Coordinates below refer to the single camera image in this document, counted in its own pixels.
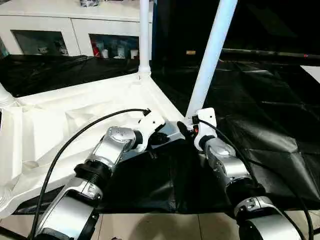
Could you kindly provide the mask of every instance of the black plastic sheet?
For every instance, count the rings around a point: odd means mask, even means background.
[[[320,84],[299,65],[222,56],[204,107],[213,107],[218,127],[249,159],[283,176],[310,209],[320,207]],[[24,96],[116,77],[137,70],[137,62],[84,56],[15,57],[0,62],[4,87]],[[185,113],[197,66],[153,66],[152,78]],[[178,140],[123,162],[105,190],[102,213],[224,212],[230,203],[208,165],[200,166],[192,143]],[[288,188],[273,173],[252,165],[268,196],[281,208],[299,209]],[[46,195],[45,209],[59,190]],[[16,214],[34,213],[37,198]]]

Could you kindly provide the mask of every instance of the robotic arm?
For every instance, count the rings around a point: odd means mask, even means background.
[[[194,145],[204,152],[233,206],[240,239],[301,240],[295,227],[264,196],[263,187],[256,186],[245,164],[236,157],[234,148],[217,138],[215,130],[199,120],[216,126],[214,109],[201,109],[197,112],[197,117],[193,118],[193,123],[198,124]]]
[[[149,137],[164,124],[161,115],[152,111],[133,128],[110,127],[85,162],[75,167],[75,177],[47,208],[37,226],[35,239],[90,239],[99,219],[95,208],[123,153],[143,152]]]

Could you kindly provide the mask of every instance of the black cable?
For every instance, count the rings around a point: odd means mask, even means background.
[[[199,122],[204,123],[206,125],[208,125],[209,127],[211,127],[212,129],[214,129],[216,132],[218,132],[226,141],[227,143],[232,146],[234,148],[234,150],[236,151],[236,153],[241,157],[241,160],[243,161],[243,163],[246,165],[246,162],[252,163],[254,165],[257,165],[261,168],[267,169],[269,172],[275,174],[278,178],[280,178],[282,180],[282,182],[288,187],[288,189],[293,193],[293,195],[296,197],[296,199],[298,199],[298,201],[300,202],[301,208],[305,214],[306,217],[306,221],[308,224],[308,234],[309,234],[309,240],[313,240],[314,239],[314,227],[313,227],[313,223],[308,211],[308,208],[306,207],[303,199],[300,197],[300,195],[296,192],[296,190],[291,186],[290,183],[288,183],[288,181],[280,174],[278,173],[276,170],[251,159],[246,159],[244,157],[244,155],[239,151],[239,149],[232,143],[232,141],[221,131],[219,130],[217,127],[213,126],[212,124],[210,124],[209,122],[206,122],[204,120],[199,119]]]
[[[118,115],[118,114],[123,114],[123,113],[128,113],[128,112],[143,112],[144,115],[147,115],[148,113],[150,113],[150,110],[146,110],[146,109],[139,109],[139,108],[132,108],[132,109],[126,109],[126,110],[121,110],[121,111],[117,111],[117,112],[114,112],[114,113],[111,113],[109,115],[106,115],[106,116],[103,116],[91,123],[89,123],[87,126],[85,126],[84,128],[82,128],[80,131],[78,131],[75,135],[73,135],[63,146],[62,148],[58,151],[58,153],[55,155],[50,167],[49,167],[49,170],[45,176],[45,179],[44,179],[44,182],[43,182],[43,185],[42,185],[42,188],[41,188],[41,192],[40,192],[40,195],[39,195],[39,200],[38,200],[38,203],[36,205],[36,209],[35,209],[35,215],[34,215],[34,219],[33,219],[33,223],[32,223],[32,228],[31,228],[31,233],[30,233],[30,239],[31,240],[34,240],[35,238],[35,234],[36,234],[36,229],[37,229],[37,224],[38,224],[38,219],[39,219],[39,215],[40,215],[40,207],[41,207],[41,203],[43,201],[43,198],[44,198],[44,195],[45,195],[45,192],[46,192],[46,188],[47,188],[47,185],[48,185],[48,182],[49,182],[49,179],[50,179],[50,176],[51,176],[51,173],[52,171],[54,170],[54,167],[59,159],[59,157],[61,156],[61,154],[64,152],[64,150],[79,136],[81,135],[83,132],[85,132],[86,130],[88,130],[89,128],[91,128],[93,125],[105,120],[105,119],[108,119],[108,118],[111,118],[115,115]]]
[[[318,228],[316,228],[315,230],[313,230],[313,234],[314,234],[314,235],[320,234],[320,227],[318,227]]]

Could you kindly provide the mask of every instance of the white cabinet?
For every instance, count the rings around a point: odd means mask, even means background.
[[[82,55],[94,56],[93,46],[97,46],[100,51],[107,49],[109,58],[116,56],[119,48],[125,51],[125,58],[134,58],[132,51],[139,49],[139,22],[72,19],[72,23]],[[152,23],[149,33],[149,49],[152,49]]]
[[[150,2],[150,50],[152,20]],[[0,38],[9,54],[94,56],[97,45],[101,56],[104,50],[109,58],[133,58],[139,54],[139,21],[138,0],[100,1],[96,7],[80,7],[79,0],[10,0],[0,5]]]
[[[70,18],[2,15],[0,38],[9,54],[80,55]]]

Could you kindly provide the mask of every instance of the glass cabinet door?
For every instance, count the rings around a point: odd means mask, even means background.
[[[3,59],[5,56],[7,56],[9,53],[4,45],[4,43],[2,42],[1,38],[0,38],[0,59]]]
[[[13,55],[80,55],[69,18],[1,15],[0,38]]]
[[[11,30],[25,55],[69,56],[59,31]]]
[[[89,34],[95,57],[104,59],[138,59],[139,37]]]
[[[139,58],[140,23],[72,19],[82,55],[112,59]],[[152,23],[149,23],[149,59],[152,56]]]

